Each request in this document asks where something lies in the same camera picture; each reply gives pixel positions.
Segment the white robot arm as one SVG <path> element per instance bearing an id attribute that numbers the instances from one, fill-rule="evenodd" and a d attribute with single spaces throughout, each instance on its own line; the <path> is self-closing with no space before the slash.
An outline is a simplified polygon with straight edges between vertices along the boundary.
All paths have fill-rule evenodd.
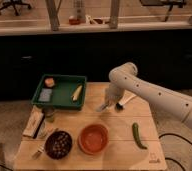
<path id="1" fill-rule="evenodd" d="M 173 114 L 192 129 L 192 97 L 139 79 L 137 73 L 138 69 L 132 62 L 113 68 L 109 72 L 110 84 L 105 89 L 104 104 L 116 104 L 124 96 L 124 91 L 129 91 Z"/>

